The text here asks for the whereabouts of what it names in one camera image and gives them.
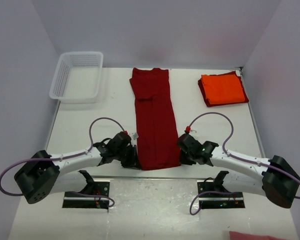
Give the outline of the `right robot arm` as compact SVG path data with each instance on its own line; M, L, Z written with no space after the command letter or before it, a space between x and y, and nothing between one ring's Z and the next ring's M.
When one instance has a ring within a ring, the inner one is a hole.
M300 176L283 157L257 158L224 151L217 143L200 143L188 133L178 138L177 145L181 150L181 164L223 169L214 179L213 191L217 196L245 192L265 196L279 207L291 208L300 186Z

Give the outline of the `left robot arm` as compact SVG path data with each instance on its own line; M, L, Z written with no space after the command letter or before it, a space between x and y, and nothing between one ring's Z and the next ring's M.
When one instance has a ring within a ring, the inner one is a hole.
M86 168L110 164L114 160L123 168L142 168L137 147L126 132L96 142L82 152L50 155L45 150L39 151L14 175L14 180L28 204L59 192L100 200L103 196Z

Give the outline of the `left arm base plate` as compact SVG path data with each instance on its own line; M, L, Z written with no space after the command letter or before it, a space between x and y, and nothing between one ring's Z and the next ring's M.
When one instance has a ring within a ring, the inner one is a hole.
M109 200L110 180L107 179L92 178L79 193L65 192L62 208L109 210L113 204Z

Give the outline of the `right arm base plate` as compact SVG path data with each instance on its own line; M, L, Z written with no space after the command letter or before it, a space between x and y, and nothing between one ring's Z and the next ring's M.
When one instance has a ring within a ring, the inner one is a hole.
M201 194L206 191L216 191L214 188L214 179L208 178L197 181L197 190ZM199 206L204 209L244 209L245 202L243 193L229 194L215 194L206 193L198 198Z

